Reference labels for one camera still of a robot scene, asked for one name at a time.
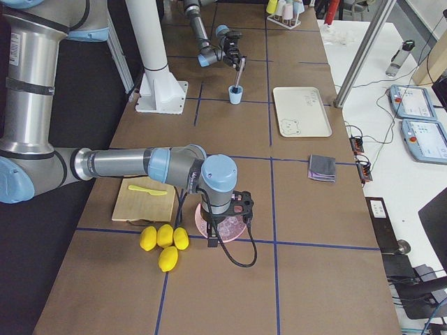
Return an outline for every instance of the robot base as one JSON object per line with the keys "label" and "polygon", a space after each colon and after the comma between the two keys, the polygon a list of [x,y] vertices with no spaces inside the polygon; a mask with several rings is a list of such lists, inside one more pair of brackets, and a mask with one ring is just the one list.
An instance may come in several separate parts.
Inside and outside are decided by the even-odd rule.
{"label": "robot base", "polygon": [[154,80],[154,93],[149,88],[146,73],[143,75],[140,88],[140,98],[135,107],[137,112],[181,114],[185,104],[188,82],[177,81],[172,73],[169,73],[169,89],[165,85],[158,84]]}

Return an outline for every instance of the pink plate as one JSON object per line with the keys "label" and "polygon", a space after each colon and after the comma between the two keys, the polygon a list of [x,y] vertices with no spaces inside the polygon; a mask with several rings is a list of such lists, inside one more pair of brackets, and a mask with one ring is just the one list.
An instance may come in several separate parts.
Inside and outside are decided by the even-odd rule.
{"label": "pink plate", "polygon": [[[202,216],[200,215],[200,204],[198,204],[196,208],[195,219],[198,231],[204,237],[207,237],[207,222],[203,220]],[[242,220],[242,216],[237,215],[229,216],[228,218],[220,222],[217,228],[219,229],[219,234],[221,235],[222,241],[226,243],[237,239],[244,232],[246,225]]]}

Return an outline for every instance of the blue electronic device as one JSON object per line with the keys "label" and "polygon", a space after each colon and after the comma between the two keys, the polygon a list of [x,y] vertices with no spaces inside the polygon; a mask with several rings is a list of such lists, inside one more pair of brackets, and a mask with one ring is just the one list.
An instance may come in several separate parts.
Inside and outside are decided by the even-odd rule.
{"label": "blue electronic device", "polygon": [[404,119],[402,132],[418,162],[447,165],[447,133],[441,122]]}
{"label": "blue electronic device", "polygon": [[400,119],[437,120],[432,99],[422,87],[391,85],[390,103]]}

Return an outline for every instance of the white table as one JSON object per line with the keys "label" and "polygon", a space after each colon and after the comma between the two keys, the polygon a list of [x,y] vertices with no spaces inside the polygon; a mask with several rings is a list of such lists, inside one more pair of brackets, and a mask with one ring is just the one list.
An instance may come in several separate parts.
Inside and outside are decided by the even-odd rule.
{"label": "white table", "polygon": [[[333,38],[333,43],[325,43],[325,51],[337,89],[346,77],[368,25],[369,22],[334,21],[330,28],[331,36],[337,38]],[[344,40],[347,44],[343,45],[337,40]],[[390,79],[385,75],[385,70],[401,43],[402,38],[394,25],[386,23],[355,86]],[[416,61],[410,56],[396,77],[410,73],[416,67]],[[352,89],[343,107],[344,120],[359,127],[363,135],[371,135],[379,141],[384,141],[392,119],[376,105],[376,100],[392,84],[413,84],[410,79],[411,74],[393,82],[380,82]],[[434,92],[431,89],[428,91],[433,103],[440,105]],[[393,113],[388,97],[384,96],[379,104]],[[447,128],[447,114],[444,110],[436,111],[439,121]],[[404,239],[411,245],[412,250],[408,256],[413,267],[426,264],[433,270],[442,269],[422,227],[418,211],[447,187],[447,165],[416,162],[404,143],[400,125],[401,121],[396,119],[393,127],[394,140],[391,144],[382,147],[369,138],[364,139],[365,155],[371,162],[376,159],[380,150],[372,171],[374,181],[365,184],[364,194],[366,197],[382,197],[385,200],[397,239]],[[354,128],[348,130],[350,131],[353,135],[359,135]],[[397,308],[397,314],[402,328],[423,328],[424,320],[408,319],[402,308]]]}

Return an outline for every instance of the gray cloth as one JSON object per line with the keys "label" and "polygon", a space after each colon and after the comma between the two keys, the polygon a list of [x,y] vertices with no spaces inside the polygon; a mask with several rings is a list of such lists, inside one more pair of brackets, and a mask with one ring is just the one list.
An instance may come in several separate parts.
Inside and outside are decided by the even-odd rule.
{"label": "gray cloth", "polygon": [[335,183],[337,176],[335,172],[335,158],[310,155],[307,176],[310,179]]}

